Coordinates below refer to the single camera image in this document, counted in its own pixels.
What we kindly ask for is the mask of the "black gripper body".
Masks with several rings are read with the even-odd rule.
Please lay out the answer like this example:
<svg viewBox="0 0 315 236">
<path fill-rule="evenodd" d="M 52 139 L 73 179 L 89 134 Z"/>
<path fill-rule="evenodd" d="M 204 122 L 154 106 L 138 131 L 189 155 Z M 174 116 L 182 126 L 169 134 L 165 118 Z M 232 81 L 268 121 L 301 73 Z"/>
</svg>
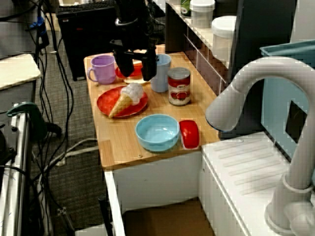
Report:
<svg viewBox="0 0 315 236">
<path fill-rule="evenodd" d="M 152 28 L 146 32 L 138 23 L 116 23 L 118 36 L 110 41 L 114 51 L 132 52 L 133 59 L 156 58 L 156 40 Z"/>
</svg>

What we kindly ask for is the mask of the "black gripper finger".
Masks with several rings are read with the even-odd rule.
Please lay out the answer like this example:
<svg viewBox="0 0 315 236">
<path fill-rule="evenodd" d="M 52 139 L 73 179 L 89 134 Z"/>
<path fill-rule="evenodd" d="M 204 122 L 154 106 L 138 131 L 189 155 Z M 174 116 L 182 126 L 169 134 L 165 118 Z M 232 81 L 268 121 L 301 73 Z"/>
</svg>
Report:
<svg viewBox="0 0 315 236">
<path fill-rule="evenodd" d="M 151 80 L 157 74 L 157 59 L 146 58 L 142 60 L 141 71 L 144 81 Z"/>
<path fill-rule="evenodd" d="M 125 77 L 129 77 L 134 71 L 133 53 L 116 50 L 114 51 L 114 57 L 122 75 Z"/>
</svg>

